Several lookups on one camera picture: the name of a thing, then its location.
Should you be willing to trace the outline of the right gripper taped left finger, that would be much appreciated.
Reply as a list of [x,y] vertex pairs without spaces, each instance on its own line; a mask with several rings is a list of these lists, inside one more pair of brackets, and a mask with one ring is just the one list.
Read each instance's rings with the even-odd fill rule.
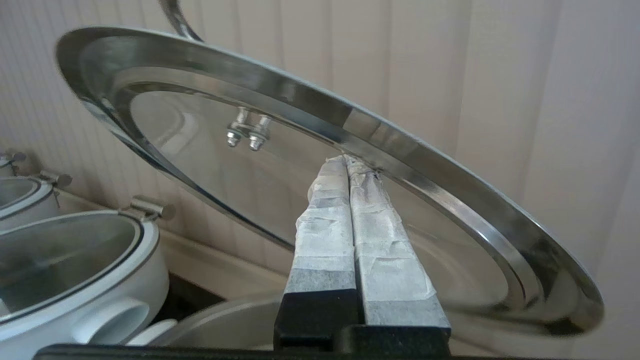
[[343,155],[327,158],[295,223],[292,266],[274,322],[274,348],[330,351],[361,321],[349,176]]

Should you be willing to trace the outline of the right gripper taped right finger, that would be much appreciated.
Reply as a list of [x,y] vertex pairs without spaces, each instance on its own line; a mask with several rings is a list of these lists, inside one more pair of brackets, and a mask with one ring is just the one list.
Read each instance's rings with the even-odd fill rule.
[[377,171],[346,156],[355,264],[368,326],[451,325]]

